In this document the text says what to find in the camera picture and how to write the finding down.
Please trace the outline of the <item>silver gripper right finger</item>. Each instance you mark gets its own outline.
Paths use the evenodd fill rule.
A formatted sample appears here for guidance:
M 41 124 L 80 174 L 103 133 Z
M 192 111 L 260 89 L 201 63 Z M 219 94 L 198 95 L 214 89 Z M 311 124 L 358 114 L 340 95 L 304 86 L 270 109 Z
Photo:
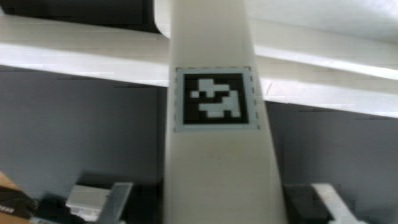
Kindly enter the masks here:
M 286 184 L 285 202 L 290 224 L 368 224 L 356 217 L 331 184 Z

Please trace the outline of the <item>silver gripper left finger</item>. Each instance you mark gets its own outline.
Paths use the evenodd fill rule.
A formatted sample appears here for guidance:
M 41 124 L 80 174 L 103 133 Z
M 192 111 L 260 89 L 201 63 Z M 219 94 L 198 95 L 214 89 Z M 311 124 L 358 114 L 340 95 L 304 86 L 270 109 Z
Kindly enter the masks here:
M 111 189 L 73 186 L 66 206 L 89 224 L 127 224 L 123 212 L 132 188 L 132 182 L 116 182 Z

